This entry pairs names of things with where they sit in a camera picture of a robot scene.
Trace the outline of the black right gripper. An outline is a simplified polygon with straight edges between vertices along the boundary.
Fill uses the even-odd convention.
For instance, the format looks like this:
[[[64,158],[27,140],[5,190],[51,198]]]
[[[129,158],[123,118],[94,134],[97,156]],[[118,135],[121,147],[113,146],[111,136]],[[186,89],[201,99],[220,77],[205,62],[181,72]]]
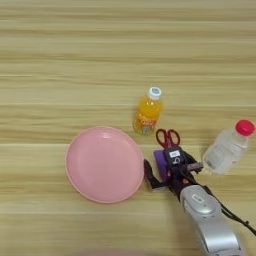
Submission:
[[[182,190],[188,186],[196,185],[197,182],[192,172],[199,173],[203,169],[203,164],[198,162],[193,156],[184,151],[185,164],[170,167],[165,165],[166,179],[160,182],[153,174],[151,164],[144,160],[144,175],[152,190],[168,187],[170,191],[180,199]]]

